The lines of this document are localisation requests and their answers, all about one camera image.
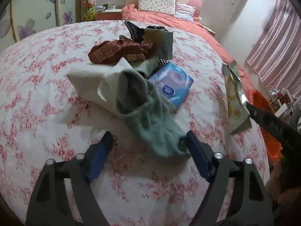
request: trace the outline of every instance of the metal screw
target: metal screw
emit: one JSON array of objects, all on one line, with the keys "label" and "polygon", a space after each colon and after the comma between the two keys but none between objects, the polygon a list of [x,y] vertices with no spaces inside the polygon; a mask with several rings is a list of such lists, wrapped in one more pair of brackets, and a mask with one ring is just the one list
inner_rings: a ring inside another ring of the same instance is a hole
[{"label": "metal screw", "polygon": [[214,153],[214,157],[215,157],[216,159],[222,159],[222,158],[224,158],[223,154],[222,154],[222,153],[219,153],[219,152]]},{"label": "metal screw", "polygon": [[48,159],[48,160],[46,161],[46,164],[47,164],[47,165],[52,165],[53,163],[55,163],[55,160],[54,160],[54,159]]},{"label": "metal screw", "polygon": [[82,160],[83,158],[85,158],[85,154],[83,153],[78,153],[76,156],[75,156],[76,160]]},{"label": "metal screw", "polygon": [[253,161],[250,158],[245,158],[245,163],[251,165],[251,164],[253,164]]}]

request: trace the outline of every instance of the snack bag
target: snack bag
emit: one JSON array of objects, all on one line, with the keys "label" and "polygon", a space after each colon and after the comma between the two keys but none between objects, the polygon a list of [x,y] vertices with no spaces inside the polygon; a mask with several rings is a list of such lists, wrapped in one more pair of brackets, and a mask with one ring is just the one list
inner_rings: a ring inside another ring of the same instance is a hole
[{"label": "snack bag", "polygon": [[222,73],[227,93],[230,134],[234,135],[252,128],[250,113],[245,105],[248,99],[239,78],[237,63],[223,64]]}]

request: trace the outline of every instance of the yellow plush toy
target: yellow plush toy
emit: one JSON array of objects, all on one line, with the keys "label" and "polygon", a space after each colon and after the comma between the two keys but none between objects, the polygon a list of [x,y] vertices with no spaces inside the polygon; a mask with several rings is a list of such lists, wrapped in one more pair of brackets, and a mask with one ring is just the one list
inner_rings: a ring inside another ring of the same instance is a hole
[{"label": "yellow plush toy", "polygon": [[86,15],[84,16],[85,21],[92,21],[95,17],[95,9],[94,8],[89,8],[86,12]]}]

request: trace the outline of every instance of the wardrobe door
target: wardrobe door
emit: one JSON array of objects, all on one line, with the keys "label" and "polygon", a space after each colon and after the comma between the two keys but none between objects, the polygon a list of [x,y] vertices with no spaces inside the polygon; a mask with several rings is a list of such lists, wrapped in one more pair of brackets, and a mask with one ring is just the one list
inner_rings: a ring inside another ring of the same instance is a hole
[{"label": "wardrobe door", "polygon": [[4,13],[0,15],[0,53],[16,42],[11,24],[10,7],[9,4]]},{"label": "wardrobe door", "polygon": [[12,0],[16,39],[57,26],[55,0]]},{"label": "wardrobe door", "polygon": [[59,25],[79,22],[80,0],[57,0]]}]

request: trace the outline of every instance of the plastic bag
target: plastic bag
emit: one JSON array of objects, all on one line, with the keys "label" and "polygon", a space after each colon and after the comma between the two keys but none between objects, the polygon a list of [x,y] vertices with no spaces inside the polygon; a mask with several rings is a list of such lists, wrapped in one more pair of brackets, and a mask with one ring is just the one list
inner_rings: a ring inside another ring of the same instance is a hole
[{"label": "plastic bag", "polygon": [[170,105],[172,111],[180,107],[194,81],[172,62],[168,62],[148,80],[154,84],[161,96],[172,103]]},{"label": "plastic bag", "polygon": [[229,131],[234,135],[252,128],[250,113],[245,105],[248,99],[239,78],[237,63],[223,64],[222,73],[227,92]]}]

